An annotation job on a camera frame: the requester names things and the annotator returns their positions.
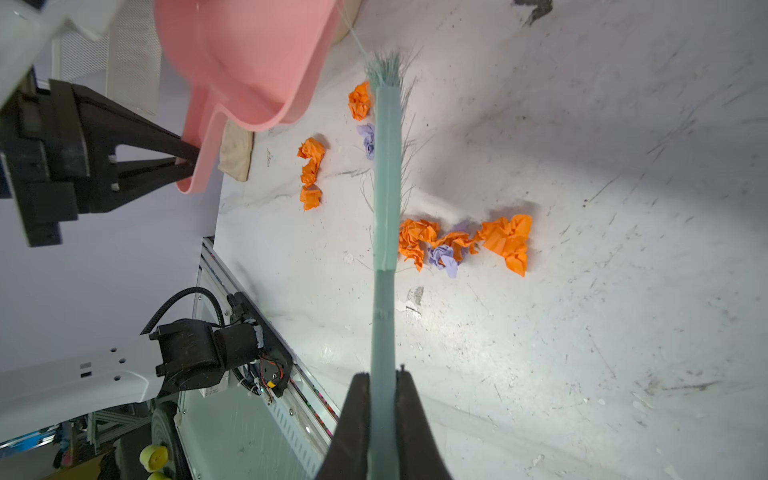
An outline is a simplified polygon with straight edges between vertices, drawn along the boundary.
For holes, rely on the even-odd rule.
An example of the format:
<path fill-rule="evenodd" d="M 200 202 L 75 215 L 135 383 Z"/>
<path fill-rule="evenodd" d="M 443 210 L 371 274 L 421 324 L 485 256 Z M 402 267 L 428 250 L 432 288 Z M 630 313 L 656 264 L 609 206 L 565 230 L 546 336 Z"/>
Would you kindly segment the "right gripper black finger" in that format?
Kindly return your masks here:
<path fill-rule="evenodd" d="M 451 479 L 432 435 L 412 375 L 396 372 L 395 425 L 401 479 Z"/>
<path fill-rule="evenodd" d="M 370 375 L 353 376 L 316 480 L 365 480 L 370 439 Z"/>

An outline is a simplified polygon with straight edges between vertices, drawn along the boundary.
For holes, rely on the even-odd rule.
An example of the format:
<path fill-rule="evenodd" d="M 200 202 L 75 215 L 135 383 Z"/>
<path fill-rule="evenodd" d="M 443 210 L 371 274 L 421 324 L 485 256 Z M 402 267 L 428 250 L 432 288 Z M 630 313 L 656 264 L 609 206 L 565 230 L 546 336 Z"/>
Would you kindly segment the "pink dustpan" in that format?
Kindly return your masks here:
<path fill-rule="evenodd" d="M 335 1 L 158 1 L 154 17 L 191 87 L 182 138 L 199 154 L 183 194 L 205 191 L 228 121 L 262 132 L 302 117 L 340 20 Z"/>

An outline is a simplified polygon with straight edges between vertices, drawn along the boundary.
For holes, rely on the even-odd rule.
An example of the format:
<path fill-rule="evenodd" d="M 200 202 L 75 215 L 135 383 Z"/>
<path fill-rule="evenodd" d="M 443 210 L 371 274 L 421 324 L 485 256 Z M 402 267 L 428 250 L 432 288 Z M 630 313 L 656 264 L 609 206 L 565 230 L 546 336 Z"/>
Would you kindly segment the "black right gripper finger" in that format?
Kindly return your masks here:
<path fill-rule="evenodd" d="M 107 213 L 192 176 L 195 164 L 176 158 L 107 161 L 92 179 L 89 212 Z"/>
<path fill-rule="evenodd" d="M 88 153 L 109 155 L 120 145 L 169 154 L 195 162 L 199 148 L 126 107 L 96 93 L 71 85 Z"/>

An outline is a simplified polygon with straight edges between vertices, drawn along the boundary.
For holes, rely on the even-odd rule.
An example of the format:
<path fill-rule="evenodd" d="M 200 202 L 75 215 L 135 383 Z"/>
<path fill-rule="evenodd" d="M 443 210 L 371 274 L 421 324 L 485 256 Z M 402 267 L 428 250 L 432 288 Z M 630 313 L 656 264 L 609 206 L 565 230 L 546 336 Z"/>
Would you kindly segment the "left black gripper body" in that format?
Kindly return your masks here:
<path fill-rule="evenodd" d="M 79 216 L 76 186 L 90 167 L 72 86 L 28 70 L 1 110 L 1 196 L 15 201 L 30 247 L 62 242 Z"/>

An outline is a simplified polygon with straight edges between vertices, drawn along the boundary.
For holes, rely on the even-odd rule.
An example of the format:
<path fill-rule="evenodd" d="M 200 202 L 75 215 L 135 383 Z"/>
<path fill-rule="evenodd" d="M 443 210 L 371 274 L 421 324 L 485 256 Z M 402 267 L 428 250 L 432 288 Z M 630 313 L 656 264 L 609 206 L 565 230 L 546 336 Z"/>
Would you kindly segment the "green hand brush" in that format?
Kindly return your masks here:
<path fill-rule="evenodd" d="M 353 27 L 349 33 L 364 61 L 374 110 L 372 253 L 374 299 L 370 356 L 369 479 L 398 479 L 396 440 L 395 276 L 399 255 L 403 172 L 412 142 L 404 132 L 412 86 L 406 81 L 409 55 L 400 50 L 375 51 L 363 46 Z"/>

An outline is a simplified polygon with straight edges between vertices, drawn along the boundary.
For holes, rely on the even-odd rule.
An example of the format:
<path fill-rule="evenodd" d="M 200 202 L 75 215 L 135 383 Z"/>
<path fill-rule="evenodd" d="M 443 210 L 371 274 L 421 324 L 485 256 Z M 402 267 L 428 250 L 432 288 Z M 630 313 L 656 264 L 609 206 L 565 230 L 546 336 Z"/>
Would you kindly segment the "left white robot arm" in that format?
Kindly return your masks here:
<path fill-rule="evenodd" d="M 198 149 L 95 91 L 26 74 L 1 110 L 1 194 L 14 200 L 27 242 L 57 245 L 60 226 L 113 211 L 190 178 Z M 154 314 L 138 338 L 1 376 L 1 436 L 13 439 L 102 409 L 217 385 L 263 353 L 264 324 L 231 294 L 207 322 L 164 323 Z"/>

